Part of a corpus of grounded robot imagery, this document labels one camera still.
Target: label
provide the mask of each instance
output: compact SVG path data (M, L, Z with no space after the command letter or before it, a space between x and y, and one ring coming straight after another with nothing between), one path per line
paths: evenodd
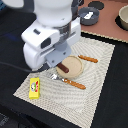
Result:
M38 92L38 81L31 84L31 91Z

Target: yellow package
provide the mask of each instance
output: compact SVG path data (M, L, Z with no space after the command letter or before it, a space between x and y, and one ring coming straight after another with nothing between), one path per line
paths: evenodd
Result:
M31 78L30 79L29 98L30 99L38 99L39 96L40 96L40 79L39 78Z

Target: beige placemat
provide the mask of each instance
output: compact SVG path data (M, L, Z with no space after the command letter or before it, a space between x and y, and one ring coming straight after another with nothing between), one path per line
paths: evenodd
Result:
M86 86L81 90L59 80L46 77L46 72L29 74L14 96L47 110L81 128L90 128L102 90L114 45L81 37L72 47L73 55L85 55L98 59L98 63L83 60L84 72L73 81ZM47 72L57 73L55 68ZM40 78L40 98L30 100L30 78Z

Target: black cable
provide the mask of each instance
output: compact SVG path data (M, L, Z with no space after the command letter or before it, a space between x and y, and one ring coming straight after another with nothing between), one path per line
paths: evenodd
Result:
M38 69L37 71L31 71L31 70L28 70L28 69L25 69L25 68L21 68L21 67L18 67L18 66L9 64L9 63L1 62L1 61L0 61L0 64L6 65L6 66L10 66L10 67L12 67L12 68L15 68L15 69L18 69L18 70L27 72L27 73L38 73L38 72L42 72L42 71L44 71L44 70L48 70L48 69L50 68L47 63L45 63L45 64L44 64L40 69Z

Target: table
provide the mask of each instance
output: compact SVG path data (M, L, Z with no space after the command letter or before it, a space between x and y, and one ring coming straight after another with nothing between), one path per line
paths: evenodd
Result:
M35 20L34 14L9 10L0 24L0 61L28 68L20 35ZM82 33L83 37L115 45L91 128L127 128L128 126L128 44ZM31 116L53 128L78 128L45 110L13 96L28 73L0 65L0 104Z
M79 9L88 7L92 0L84 0L84 5L79 6ZM104 8L99 10L99 20L92 26L81 26L85 33L106 37L118 41L128 42L128 31L121 29L115 22L116 17L119 15L119 10L128 5L128 3L121 3L113 1L104 1Z

